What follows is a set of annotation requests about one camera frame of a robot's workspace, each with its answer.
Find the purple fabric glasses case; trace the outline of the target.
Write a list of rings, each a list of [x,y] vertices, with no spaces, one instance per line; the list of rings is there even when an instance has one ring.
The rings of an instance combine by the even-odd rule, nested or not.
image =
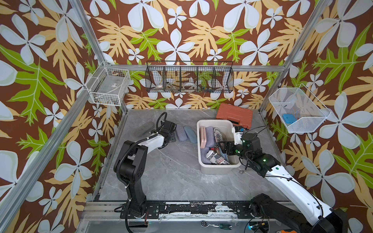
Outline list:
[[[177,138],[180,142],[184,142],[188,139],[187,134],[184,130],[184,127],[181,124],[176,125],[175,132],[176,132]]]

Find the cream plastic storage box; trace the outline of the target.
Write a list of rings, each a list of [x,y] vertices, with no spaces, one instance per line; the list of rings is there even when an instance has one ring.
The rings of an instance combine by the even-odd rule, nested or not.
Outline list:
[[[216,127],[222,134],[223,138],[227,141],[235,140],[235,129],[233,124],[228,120],[221,119],[203,119],[197,122],[197,138],[198,138],[198,161],[200,164],[200,170],[203,174],[215,174],[215,175],[224,175],[228,174],[232,169],[240,167],[241,163],[237,155],[228,156],[228,162],[230,165],[208,165],[203,163],[202,158],[202,149],[200,147],[200,128],[204,127]]]

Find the pink glasses case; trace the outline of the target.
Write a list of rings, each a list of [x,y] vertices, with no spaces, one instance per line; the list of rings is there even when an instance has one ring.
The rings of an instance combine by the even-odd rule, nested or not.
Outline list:
[[[205,126],[200,127],[200,148],[204,149],[207,144],[207,131]]]

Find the lilac fabric glasses case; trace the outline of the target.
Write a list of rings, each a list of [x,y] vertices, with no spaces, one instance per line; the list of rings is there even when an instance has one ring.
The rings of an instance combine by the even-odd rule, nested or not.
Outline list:
[[[209,148],[214,147],[216,145],[214,127],[212,126],[206,127],[206,136],[207,136],[206,147],[209,147]]]

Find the flag newspaper glasses case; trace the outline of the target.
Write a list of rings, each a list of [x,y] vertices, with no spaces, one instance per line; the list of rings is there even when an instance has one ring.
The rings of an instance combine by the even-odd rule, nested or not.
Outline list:
[[[206,154],[206,159],[215,165],[230,165],[230,163],[224,157],[216,153],[214,150],[210,150]]]

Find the lavender fabric glasses case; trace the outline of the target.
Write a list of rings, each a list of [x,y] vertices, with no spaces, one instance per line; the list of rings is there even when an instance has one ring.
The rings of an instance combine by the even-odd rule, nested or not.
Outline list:
[[[208,159],[206,158],[206,155],[207,155],[207,153],[208,153],[209,151],[210,151],[210,148],[209,148],[209,147],[205,147],[205,148],[203,148],[203,149],[200,149],[200,153],[201,153],[201,161],[202,161],[202,163],[205,164],[205,165],[211,165],[211,164],[212,164],[211,161],[208,160]]]

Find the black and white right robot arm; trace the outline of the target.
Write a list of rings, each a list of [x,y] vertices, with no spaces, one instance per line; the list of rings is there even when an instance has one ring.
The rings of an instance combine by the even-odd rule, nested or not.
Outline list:
[[[239,134],[237,142],[224,141],[217,136],[215,141],[224,154],[245,160],[246,167],[276,186],[298,209],[294,211],[260,194],[250,201],[252,216],[276,219],[298,233],[348,232],[346,213],[332,209],[309,193],[276,158],[263,152],[257,135]]]

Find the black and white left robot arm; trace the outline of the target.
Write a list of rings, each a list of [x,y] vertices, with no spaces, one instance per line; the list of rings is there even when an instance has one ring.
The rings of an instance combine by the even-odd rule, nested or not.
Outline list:
[[[123,143],[113,167],[117,179],[125,185],[128,214],[141,217],[146,212],[147,198],[144,194],[141,177],[145,172],[148,153],[166,147],[172,140],[176,124],[163,120],[161,125],[150,131],[150,135],[136,142]]]

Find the light blue fabric glasses case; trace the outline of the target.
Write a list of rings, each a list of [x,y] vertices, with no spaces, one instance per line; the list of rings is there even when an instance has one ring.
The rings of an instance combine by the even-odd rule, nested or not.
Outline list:
[[[197,142],[198,142],[197,135],[194,132],[194,130],[192,129],[192,127],[190,127],[190,126],[184,126],[184,131],[185,131],[185,133],[187,135],[188,140],[191,143],[193,143],[193,144],[197,144]]]

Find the blue object in basket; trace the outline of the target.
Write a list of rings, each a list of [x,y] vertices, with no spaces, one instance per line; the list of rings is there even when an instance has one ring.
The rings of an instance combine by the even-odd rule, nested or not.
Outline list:
[[[283,119],[284,123],[287,124],[287,125],[291,125],[298,120],[298,118],[296,116],[294,116],[293,114],[283,114],[282,119]]]

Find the ratchet screwdriver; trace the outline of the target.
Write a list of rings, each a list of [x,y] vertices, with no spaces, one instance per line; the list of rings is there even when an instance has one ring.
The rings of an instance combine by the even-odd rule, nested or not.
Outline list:
[[[233,226],[230,225],[230,224],[226,224],[226,223],[212,224],[212,223],[209,223],[207,221],[201,221],[201,227],[203,227],[203,228],[215,227],[215,228],[219,228],[219,229],[222,229],[222,230],[232,230],[233,229]]]

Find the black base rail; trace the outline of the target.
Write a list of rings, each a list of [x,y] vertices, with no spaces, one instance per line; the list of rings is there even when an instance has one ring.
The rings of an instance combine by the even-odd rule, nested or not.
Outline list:
[[[161,215],[182,214],[187,217],[207,216],[215,213],[233,214],[238,219],[263,217],[262,208],[251,201],[227,202],[166,202],[145,201],[138,205],[131,203],[129,207],[123,204],[120,211],[121,219],[160,219]]]

